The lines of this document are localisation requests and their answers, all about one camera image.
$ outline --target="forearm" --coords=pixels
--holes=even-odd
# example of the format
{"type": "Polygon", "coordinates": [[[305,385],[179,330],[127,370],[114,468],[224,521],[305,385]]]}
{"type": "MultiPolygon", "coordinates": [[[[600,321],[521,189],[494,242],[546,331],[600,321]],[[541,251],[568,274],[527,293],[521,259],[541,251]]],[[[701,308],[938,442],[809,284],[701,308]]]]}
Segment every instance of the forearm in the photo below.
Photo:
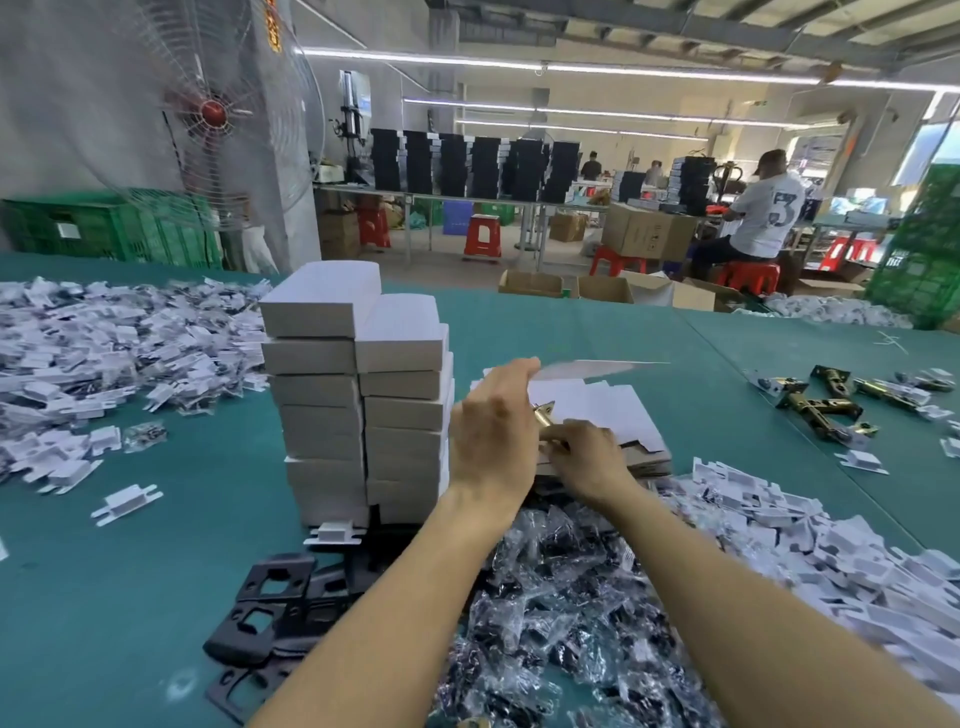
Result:
{"type": "Polygon", "coordinates": [[[477,510],[483,504],[464,499],[454,488],[441,497],[413,542],[256,714],[252,728],[423,725],[470,586],[513,518],[488,518],[477,510]]]}
{"type": "Polygon", "coordinates": [[[956,726],[953,710],[640,487],[609,510],[733,728],[956,726]]]}

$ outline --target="ceiling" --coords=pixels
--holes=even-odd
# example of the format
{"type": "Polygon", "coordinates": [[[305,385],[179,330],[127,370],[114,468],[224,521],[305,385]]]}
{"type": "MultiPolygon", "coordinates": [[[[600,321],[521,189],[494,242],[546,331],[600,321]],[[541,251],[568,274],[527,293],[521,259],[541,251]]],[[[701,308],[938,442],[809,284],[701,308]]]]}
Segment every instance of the ceiling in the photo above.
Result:
{"type": "Polygon", "coordinates": [[[426,0],[461,42],[558,40],[736,68],[893,71],[960,53],[960,0],[426,0]]]}

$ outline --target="white t-shirt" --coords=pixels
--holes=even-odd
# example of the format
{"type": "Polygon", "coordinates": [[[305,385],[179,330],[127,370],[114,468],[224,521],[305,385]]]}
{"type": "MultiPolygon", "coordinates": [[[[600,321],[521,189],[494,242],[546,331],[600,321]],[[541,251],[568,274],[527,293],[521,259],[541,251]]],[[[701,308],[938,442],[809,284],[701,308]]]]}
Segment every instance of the white t-shirt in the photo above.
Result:
{"type": "Polygon", "coordinates": [[[730,244],[747,255],[777,257],[804,200],[804,184],[792,172],[754,182],[730,205],[745,213],[730,244]]]}

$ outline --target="cap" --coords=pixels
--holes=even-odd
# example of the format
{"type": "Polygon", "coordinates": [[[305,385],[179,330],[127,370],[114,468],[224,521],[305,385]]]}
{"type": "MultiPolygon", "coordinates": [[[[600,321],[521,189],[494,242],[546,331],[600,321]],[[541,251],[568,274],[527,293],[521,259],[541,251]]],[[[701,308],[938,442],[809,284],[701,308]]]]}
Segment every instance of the cap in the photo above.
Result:
{"type": "Polygon", "coordinates": [[[764,152],[756,162],[754,174],[760,174],[760,167],[764,164],[775,164],[778,162],[786,162],[786,152],[784,152],[783,149],[771,149],[769,152],[764,152]]]}

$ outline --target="person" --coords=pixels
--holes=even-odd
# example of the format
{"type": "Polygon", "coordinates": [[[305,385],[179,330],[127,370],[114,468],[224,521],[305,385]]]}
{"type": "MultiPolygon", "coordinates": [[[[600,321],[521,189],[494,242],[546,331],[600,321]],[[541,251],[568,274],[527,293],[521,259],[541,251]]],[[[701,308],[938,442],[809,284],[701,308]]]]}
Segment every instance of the person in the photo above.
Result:
{"type": "Polygon", "coordinates": [[[539,368],[497,367],[454,407],[446,492],[250,728],[421,728],[470,587],[533,484],[540,441],[570,493],[634,550],[732,728],[960,724],[885,652],[674,516],[636,483],[608,430],[540,430],[527,399],[539,368]]]}
{"type": "Polygon", "coordinates": [[[588,182],[596,182],[603,171],[603,165],[597,161],[597,153],[590,152],[590,161],[584,163],[584,168],[580,170],[580,176],[588,182]]]}
{"type": "Polygon", "coordinates": [[[643,178],[644,184],[649,184],[651,187],[656,187],[660,184],[660,178],[663,176],[663,162],[659,159],[654,159],[650,163],[650,169],[647,170],[646,176],[643,178]]]}
{"type": "Polygon", "coordinates": [[[706,280],[710,268],[732,260],[773,260],[783,247],[790,227],[804,206],[804,183],[786,171],[786,152],[772,149],[760,156],[754,172],[759,182],[749,185],[723,219],[741,220],[733,234],[701,240],[690,262],[690,275],[706,280]]]}

